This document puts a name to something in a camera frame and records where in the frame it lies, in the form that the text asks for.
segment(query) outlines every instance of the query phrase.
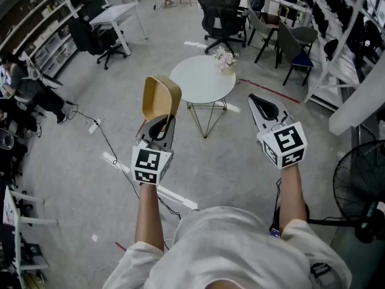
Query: person's foot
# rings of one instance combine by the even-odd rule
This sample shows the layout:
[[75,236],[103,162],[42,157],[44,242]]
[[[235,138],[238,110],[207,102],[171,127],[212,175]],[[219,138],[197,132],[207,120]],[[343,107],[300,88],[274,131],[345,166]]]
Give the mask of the person's foot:
[[65,116],[64,119],[61,122],[58,121],[58,124],[62,125],[65,121],[67,121],[67,116]]
[[175,2],[174,1],[171,1],[171,0],[169,0],[169,2],[167,3],[165,3],[165,5],[164,5],[164,7],[165,8],[171,8],[171,7],[176,7],[177,5],[175,4]]
[[36,127],[37,127],[36,135],[38,138],[40,138],[42,136],[42,127],[40,126],[40,121],[36,123]]

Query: white cloth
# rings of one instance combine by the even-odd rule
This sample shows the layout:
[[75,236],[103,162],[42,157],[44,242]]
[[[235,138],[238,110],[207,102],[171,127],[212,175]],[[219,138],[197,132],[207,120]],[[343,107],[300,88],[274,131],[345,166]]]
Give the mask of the white cloth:
[[254,214],[216,207],[182,219],[167,253],[132,245],[103,289],[204,289],[218,280],[242,289],[315,288],[314,263],[327,263],[349,288],[348,267],[306,222],[292,220],[279,239]]

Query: red line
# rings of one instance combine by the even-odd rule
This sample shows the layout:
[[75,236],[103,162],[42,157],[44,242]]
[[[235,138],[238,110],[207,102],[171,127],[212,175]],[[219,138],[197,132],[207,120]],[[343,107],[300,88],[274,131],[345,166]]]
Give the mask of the red line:
[[124,248],[122,245],[120,245],[118,242],[115,242],[116,246],[123,249],[125,252],[127,251],[127,248]]
[[279,92],[276,92],[276,91],[274,91],[274,90],[271,90],[271,89],[269,89],[269,88],[266,88],[266,87],[264,87],[264,86],[262,86],[262,85],[255,84],[255,83],[251,82],[250,80],[247,80],[247,79],[240,79],[240,80],[241,80],[241,81],[248,82],[249,84],[256,85],[256,86],[259,87],[259,88],[268,90],[268,91],[270,91],[270,92],[273,92],[273,93],[275,93],[275,94],[278,94],[279,96],[282,96],[283,98],[289,99],[290,101],[293,101],[293,102],[296,102],[297,104],[300,104],[300,102],[298,102],[296,99],[292,99],[292,98],[290,98],[289,96],[286,96],[286,95],[284,95],[284,94],[281,94],[281,93],[279,93]]
[[138,134],[140,133],[140,131],[142,130],[143,126],[146,124],[147,120],[145,119],[142,123],[142,125],[140,126],[139,128],[139,131],[137,132],[137,135],[135,137],[138,137]]

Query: vase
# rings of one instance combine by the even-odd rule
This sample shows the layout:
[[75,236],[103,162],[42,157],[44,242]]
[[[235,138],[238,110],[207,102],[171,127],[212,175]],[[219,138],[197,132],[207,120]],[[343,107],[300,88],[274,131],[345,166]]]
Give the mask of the vase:
[[229,67],[225,67],[222,70],[223,75],[231,75],[235,71],[235,63],[229,65]]

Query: blue chair seat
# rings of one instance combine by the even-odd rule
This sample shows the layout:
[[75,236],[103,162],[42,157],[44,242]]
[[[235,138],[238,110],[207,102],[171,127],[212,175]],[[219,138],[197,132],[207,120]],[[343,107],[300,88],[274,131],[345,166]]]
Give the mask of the blue chair seat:
[[302,50],[299,55],[297,55],[292,61],[291,65],[294,66],[304,66],[304,67],[313,67],[313,63],[310,60],[309,56]]

